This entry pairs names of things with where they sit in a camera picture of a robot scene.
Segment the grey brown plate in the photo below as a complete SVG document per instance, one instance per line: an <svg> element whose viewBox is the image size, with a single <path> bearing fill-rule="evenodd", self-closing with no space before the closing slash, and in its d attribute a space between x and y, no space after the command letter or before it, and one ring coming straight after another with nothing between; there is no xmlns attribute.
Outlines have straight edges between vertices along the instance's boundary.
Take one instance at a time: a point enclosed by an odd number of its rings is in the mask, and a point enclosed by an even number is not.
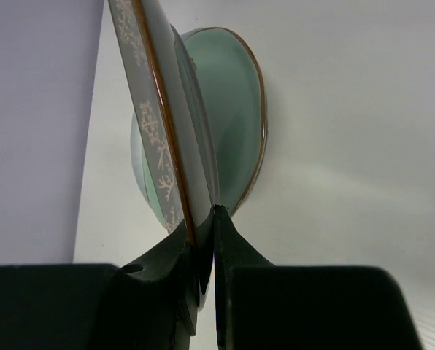
<svg viewBox="0 0 435 350"><path fill-rule="evenodd" d="M108 5L157 202L169 231L187 229L202 306L218 177L196 69L159 1Z"/></svg>

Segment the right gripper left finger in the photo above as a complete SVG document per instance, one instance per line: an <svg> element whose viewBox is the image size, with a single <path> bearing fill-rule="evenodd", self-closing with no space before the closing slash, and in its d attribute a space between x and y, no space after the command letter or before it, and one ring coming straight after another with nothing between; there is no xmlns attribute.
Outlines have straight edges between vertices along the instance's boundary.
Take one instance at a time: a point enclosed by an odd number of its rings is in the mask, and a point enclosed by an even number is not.
<svg viewBox="0 0 435 350"><path fill-rule="evenodd" d="M0 265L0 349L184 349L196 324L184 224L123 267Z"/></svg>

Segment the green flower plate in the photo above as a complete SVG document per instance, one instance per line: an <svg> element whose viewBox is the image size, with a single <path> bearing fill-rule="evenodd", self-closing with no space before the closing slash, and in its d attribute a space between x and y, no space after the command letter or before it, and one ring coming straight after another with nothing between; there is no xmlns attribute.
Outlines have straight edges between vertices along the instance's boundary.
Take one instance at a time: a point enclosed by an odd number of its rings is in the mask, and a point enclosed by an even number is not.
<svg viewBox="0 0 435 350"><path fill-rule="evenodd" d="M181 38L196 66L206 107L220 204L234 215L258 178L266 149L263 76L247 43L227 28L200 28Z"/></svg>

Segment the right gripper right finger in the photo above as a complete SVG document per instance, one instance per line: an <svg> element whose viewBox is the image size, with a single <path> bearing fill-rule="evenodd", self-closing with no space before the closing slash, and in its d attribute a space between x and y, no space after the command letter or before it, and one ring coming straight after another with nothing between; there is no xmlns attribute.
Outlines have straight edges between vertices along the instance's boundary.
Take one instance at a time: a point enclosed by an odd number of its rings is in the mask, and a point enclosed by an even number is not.
<svg viewBox="0 0 435 350"><path fill-rule="evenodd" d="M396 280L365 265L280 266L215 207L220 349L420 349Z"/></svg>

